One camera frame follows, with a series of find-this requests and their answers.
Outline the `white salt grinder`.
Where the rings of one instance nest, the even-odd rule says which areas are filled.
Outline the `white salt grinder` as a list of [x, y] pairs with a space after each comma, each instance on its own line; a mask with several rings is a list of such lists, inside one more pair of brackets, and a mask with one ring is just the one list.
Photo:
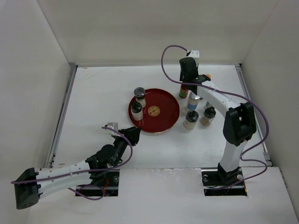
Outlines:
[[143, 119], [143, 110], [142, 110], [142, 105], [134, 101], [131, 105], [131, 114], [134, 120], [140, 121]]
[[142, 108], [146, 106], [146, 100], [145, 100], [146, 91], [142, 87], [137, 87], [134, 89], [134, 96], [136, 98], [136, 101], [142, 105]]

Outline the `silver lid white beads jar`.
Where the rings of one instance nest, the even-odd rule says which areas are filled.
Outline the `silver lid white beads jar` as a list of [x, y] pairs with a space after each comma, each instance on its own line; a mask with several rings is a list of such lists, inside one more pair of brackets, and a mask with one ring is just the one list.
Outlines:
[[188, 101], [187, 101], [187, 109], [188, 110], [195, 110], [199, 103], [200, 97], [193, 92], [190, 92]]

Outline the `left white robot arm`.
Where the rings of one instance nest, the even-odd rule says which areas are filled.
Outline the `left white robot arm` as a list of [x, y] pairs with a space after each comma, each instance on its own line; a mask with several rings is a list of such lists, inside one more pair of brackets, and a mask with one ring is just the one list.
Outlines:
[[16, 208], [29, 208], [50, 194], [69, 189], [81, 196], [81, 190], [97, 187], [105, 196], [104, 186], [109, 184], [118, 173], [118, 169], [128, 161], [122, 156], [127, 148], [131, 150], [139, 142], [141, 128], [130, 127], [119, 130], [116, 123], [108, 123], [103, 129], [114, 142], [104, 145], [94, 155], [62, 168], [26, 169], [15, 181]]

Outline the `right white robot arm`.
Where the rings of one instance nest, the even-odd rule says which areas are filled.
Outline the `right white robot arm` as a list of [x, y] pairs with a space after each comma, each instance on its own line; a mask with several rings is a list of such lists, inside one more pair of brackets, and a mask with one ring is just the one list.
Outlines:
[[192, 93], [202, 97], [214, 106], [224, 117], [223, 135], [226, 146], [218, 164], [217, 180], [229, 184], [239, 169], [239, 160], [247, 141], [256, 132], [254, 107], [251, 103], [241, 103], [222, 93], [206, 75], [200, 75], [198, 65], [192, 57], [179, 60], [180, 81]]

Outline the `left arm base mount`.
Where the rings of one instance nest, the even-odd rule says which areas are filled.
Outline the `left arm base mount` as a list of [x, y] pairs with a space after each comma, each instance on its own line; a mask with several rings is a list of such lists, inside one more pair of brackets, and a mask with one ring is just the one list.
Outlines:
[[78, 185], [75, 190], [87, 197], [118, 196], [119, 180], [120, 171], [112, 170], [91, 186], [80, 189], [82, 185]]

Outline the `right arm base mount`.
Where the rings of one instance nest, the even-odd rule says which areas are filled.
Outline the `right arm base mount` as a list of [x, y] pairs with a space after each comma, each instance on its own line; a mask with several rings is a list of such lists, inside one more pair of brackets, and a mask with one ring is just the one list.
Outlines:
[[244, 182], [231, 186], [243, 179], [241, 168], [226, 179], [217, 169], [202, 169], [201, 174], [205, 196], [247, 196]]

